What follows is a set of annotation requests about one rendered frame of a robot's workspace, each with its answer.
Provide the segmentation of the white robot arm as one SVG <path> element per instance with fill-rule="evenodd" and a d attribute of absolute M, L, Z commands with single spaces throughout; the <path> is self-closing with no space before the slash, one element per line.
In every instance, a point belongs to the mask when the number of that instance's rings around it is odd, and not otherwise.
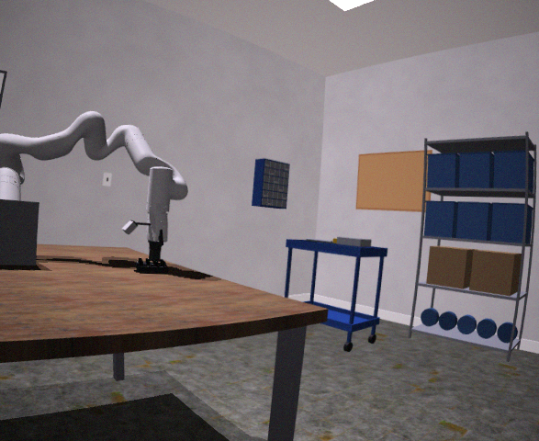
<path fill-rule="evenodd" d="M 137 170 L 150 177 L 146 210 L 166 213 L 169 212 L 171 199 L 186 197 L 188 189 L 185 180 L 173 166 L 153 154 L 137 127 L 120 126 L 107 140 L 104 118 L 97 112 L 89 111 L 79 116 L 68 129 L 46 137 L 0 134 L 0 199 L 21 201 L 20 185 L 25 181 L 21 153 L 42 161 L 56 159 L 70 153 L 82 138 L 85 152 L 92 160 L 102 160 L 116 149 L 126 147 Z"/>

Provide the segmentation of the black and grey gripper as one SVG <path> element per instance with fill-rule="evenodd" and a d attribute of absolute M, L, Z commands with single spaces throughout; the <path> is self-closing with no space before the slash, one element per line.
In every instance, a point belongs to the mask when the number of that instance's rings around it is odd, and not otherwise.
<path fill-rule="evenodd" d="M 160 262 L 163 243 L 167 242 L 168 235 L 168 213 L 149 212 L 146 238 L 149 243 L 149 259 Z M 156 239 L 159 240 L 156 240 Z M 157 242 L 159 241 L 159 242 Z M 153 250 L 152 250 L 153 248 Z"/>

